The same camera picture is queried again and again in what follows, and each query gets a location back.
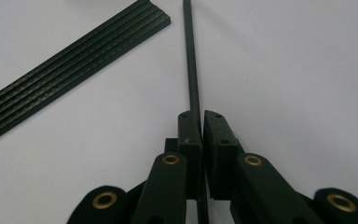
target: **brass ring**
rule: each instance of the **brass ring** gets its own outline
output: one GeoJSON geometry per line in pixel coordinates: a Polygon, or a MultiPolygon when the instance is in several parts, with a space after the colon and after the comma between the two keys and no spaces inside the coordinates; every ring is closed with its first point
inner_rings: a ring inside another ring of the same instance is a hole
{"type": "Polygon", "coordinates": [[[162,161],[167,165],[175,165],[179,162],[179,157],[174,155],[168,155],[162,158],[162,161]]]}
{"type": "Polygon", "coordinates": [[[112,191],[107,191],[107,192],[98,194],[94,198],[94,200],[92,200],[92,206],[94,206],[97,209],[105,209],[105,208],[112,206],[116,201],[117,201],[117,195],[112,191]],[[110,197],[110,201],[107,203],[101,203],[100,199],[105,196],[110,197]]]}
{"type": "Polygon", "coordinates": [[[339,194],[331,193],[331,194],[327,195],[327,201],[330,202],[337,209],[342,210],[344,212],[350,213],[350,212],[356,211],[356,209],[357,209],[356,204],[354,204],[353,201],[351,201],[348,198],[346,198],[342,195],[339,195],[339,194]],[[344,201],[345,203],[347,203],[347,205],[342,205],[342,204],[337,203],[336,199],[340,199],[340,200],[344,201]]]}
{"type": "Polygon", "coordinates": [[[262,161],[257,156],[246,156],[245,159],[243,159],[246,163],[253,166],[259,166],[261,165],[262,161]]]}

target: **white background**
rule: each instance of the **white background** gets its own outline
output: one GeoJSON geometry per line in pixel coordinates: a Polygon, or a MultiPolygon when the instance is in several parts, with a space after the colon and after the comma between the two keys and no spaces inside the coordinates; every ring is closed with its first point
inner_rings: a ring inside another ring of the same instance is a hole
{"type": "MultiPolygon", "coordinates": [[[[133,1],[0,0],[0,90],[133,1]]],[[[65,223],[92,189],[144,181],[189,109],[172,24],[0,137],[0,223],[65,223]]],[[[201,109],[299,192],[358,197],[358,1],[193,1],[201,109]]],[[[187,223],[197,223],[189,203],[187,223]]],[[[233,223],[210,201],[211,223],[233,223]]]]}

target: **thin black rod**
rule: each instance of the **thin black rod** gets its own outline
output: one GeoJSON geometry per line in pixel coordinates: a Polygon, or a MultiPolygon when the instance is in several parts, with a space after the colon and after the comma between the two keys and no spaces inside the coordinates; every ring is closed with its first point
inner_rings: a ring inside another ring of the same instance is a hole
{"type": "Polygon", "coordinates": [[[196,51],[194,49],[194,34],[193,34],[193,18],[191,14],[191,1],[183,1],[183,9],[185,16],[185,36],[186,36],[186,57],[187,57],[187,75],[188,75],[188,90],[190,96],[190,109],[196,114],[197,122],[200,128],[200,99],[199,99],[199,84],[197,81],[197,67],[196,67],[196,51]]]}

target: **white surface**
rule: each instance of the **white surface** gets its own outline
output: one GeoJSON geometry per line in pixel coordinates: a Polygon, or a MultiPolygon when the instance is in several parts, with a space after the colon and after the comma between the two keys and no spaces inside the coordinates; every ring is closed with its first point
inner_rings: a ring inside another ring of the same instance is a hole
{"type": "MultiPolygon", "coordinates": [[[[133,1],[0,0],[0,90],[133,1]]],[[[0,223],[65,223],[101,185],[147,178],[188,110],[172,24],[0,137],[0,223]]],[[[299,192],[358,197],[358,1],[193,1],[200,101],[299,192]]],[[[211,223],[233,223],[210,202],[211,223]]],[[[197,223],[188,205],[187,223],[197,223]]]]}

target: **gold grommet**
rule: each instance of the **gold grommet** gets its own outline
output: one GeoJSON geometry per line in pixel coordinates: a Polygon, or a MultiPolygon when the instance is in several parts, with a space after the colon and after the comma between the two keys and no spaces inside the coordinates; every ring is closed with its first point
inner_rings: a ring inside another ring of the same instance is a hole
{"type": "Polygon", "coordinates": [[[243,159],[246,163],[253,166],[259,166],[261,165],[262,161],[257,156],[246,156],[243,159]]]}
{"type": "Polygon", "coordinates": [[[92,206],[94,206],[97,209],[105,209],[110,206],[112,206],[117,201],[117,195],[112,191],[107,191],[104,193],[98,194],[94,200],[92,200],[92,206]],[[110,197],[110,201],[106,203],[101,203],[100,199],[102,197],[110,197]]]}
{"type": "Polygon", "coordinates": [[[327,201],[330,202],[333,206],[335,206],[335,208],[342,210],[344,212],[350,213],[356,211],[357,209],[356,204],[354,204],[353,201],[339,194],[331,193],[327,195],[327,201]],[[344,201],[345,203],[347,203],[347,205],[342,205],[337,203],[336,199],[344,201]]]}
{"type": "Polygon", "coordinates": [[[179,162],[179,157],[174,155],[168,155],[162,158],[162,162],[164,162],[167,165],[175,165],[179,162]]]}

